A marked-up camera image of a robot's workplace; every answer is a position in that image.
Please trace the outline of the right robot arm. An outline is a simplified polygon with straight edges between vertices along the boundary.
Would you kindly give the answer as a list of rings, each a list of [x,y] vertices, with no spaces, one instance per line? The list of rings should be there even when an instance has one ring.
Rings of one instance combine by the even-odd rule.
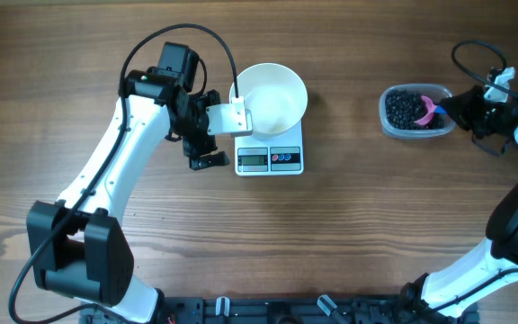
[[[518,92],[510,103],[488,100],[476,85],[441,100],[442,109],[477,138],[500,134],[518,146]],[[490,293],[518,282],[518,183],[496,206],[484,239],[452,265],[407,283],[399,308],[411,323],[448,323]]]

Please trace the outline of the pink scoop with blue handle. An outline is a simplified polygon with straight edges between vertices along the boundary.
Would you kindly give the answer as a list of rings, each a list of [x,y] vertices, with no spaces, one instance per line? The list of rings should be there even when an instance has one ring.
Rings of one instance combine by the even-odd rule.
[[[425,126],[433,119],[436,113],[446,114],[446,111],[440,105],[435,104],[428,96],[422,95],[421,100],[423,101],[426,113],[422,118],[415,121],[416,125]]]

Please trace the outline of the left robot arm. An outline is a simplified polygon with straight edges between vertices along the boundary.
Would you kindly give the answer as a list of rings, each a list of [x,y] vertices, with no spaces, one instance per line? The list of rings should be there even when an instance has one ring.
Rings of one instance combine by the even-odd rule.
[[[79,177],[54,203],[36,202],[27,216],[26,268],[42,290],[80,300],[79,309],[128,323],[171,323],[164,293],[134,274],[121,224],[130,195],[162,140],[182,141],[193,170],[224,166],[213,122],[243,114],[235,92],[192,94],[192,68],[151,67],[122,76],[111,124]]]

